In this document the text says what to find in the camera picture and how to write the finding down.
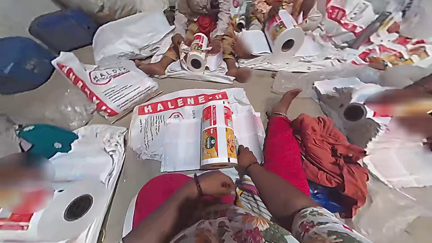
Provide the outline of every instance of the black bangle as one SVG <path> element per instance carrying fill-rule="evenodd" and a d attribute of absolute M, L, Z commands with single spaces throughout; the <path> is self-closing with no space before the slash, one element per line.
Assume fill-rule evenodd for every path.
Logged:
<path fill-rule="evenodd" d="M 249 166 L 251 166 L 251 165 L 253 165 L 253 164 L 260 164 L 260 163 L 258 163 L 258 162 L 253 162 L 252 164 L 250 164 L 250 165 L 246 166 L 246 168 L 245 168 L 245 171 L 247 172 L 247 171 L 248 171 L 248 168 L 249 168 Z"/>
<path fill-rule="evenodd" d="M 202 196 L 203 190 L 201 189 L 200 181 L 198 180 L 198 176 L 196 173 L 194 174 L 194 180 L 195 184 L 197 185 L 198 196 Z"/>

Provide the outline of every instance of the teal cloth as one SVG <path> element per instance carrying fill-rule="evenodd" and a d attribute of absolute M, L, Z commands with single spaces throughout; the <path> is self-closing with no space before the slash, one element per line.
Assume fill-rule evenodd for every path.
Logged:
<path fill-rule="evenodd" d="M 71 144 L 78 139 L 75 133 L 52 125 L 20 125 L 16 130 L 18 137 L 32 144 L 30 154 L 38 154 L 50 159 L 56 153 L 71 151 Z"/>

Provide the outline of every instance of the red stripe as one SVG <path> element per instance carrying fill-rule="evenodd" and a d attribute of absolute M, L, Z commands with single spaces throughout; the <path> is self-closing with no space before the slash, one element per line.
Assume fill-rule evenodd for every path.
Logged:
<path fill-rule="evenodd" d="M 72 68 L 60 63 L 57 63 L 57 66 L 64 73 L 64 75 L 66 75 L 66 78 L 72 81 L 75 86 L 81 89 L 81 91 L 87 96 L 89 100 L 96 104 L 96 109 L 98 111 L 106 112 L 108 116 L 118 115 L 117 112 L 113 111 L 113 109 L 108 107 L 108 105 L 105 104 L 105 102 L 103 102 L 101 98 L 99 98 L 95 93 L 92 92 L 92 90 L 80 77 L 78 77 L 78 75 L 73 71 Z"/>

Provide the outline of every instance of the red pants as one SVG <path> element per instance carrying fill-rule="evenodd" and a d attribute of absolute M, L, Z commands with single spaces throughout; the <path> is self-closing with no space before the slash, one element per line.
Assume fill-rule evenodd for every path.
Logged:
<path fill-rule="evenodd" d="M 309 185 L 302 169 L 299 144 L 292 135 L 291 121 L 285 117 L 271 118 L 264 143 L 264 168 L 309 195 Z M 182 174 L 163 174 L 147 182 L 138 193 L 133 215 L 135 228 L 150 213 L 162 205 L 176 190 L 193 178 Z M 223 203 L 234 203 L 228 196 Z"/>

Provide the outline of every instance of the plastic film roll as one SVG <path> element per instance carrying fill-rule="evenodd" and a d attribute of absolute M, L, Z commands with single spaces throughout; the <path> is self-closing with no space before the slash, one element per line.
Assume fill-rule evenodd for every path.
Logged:
<path fill-rule="evenodd" d="M 271 18 L 264 29 L 272 50 L 271 63 L 285 64 L 293 57 L 305 41 L 305 33 L 286 10 Z"/>
<path fill-rule="evenodd" d="M 208 102 L 201 120 L 200 169 L 221 169 L 237 165 L 232 112 L 227 101 Z"/>
<path fill-rule="evenodd" d="M 202 73 L 206 68 L 207 47 L 209 40 L 202 33 L 194 35 L 194 40 L 191 45 L 191 52 L 187 56 L 186 64 L 192 72 Z"/>
<path fill-rule="evenodd" d="M 104 214 L 108 191 L 96 180 L 83 180 L 57 190 L 51 203 L 34 214 L 19 214 L 14 223 L 0 227 L 0 240 L 37 239 L 58 242 L 79 236 Z"/>

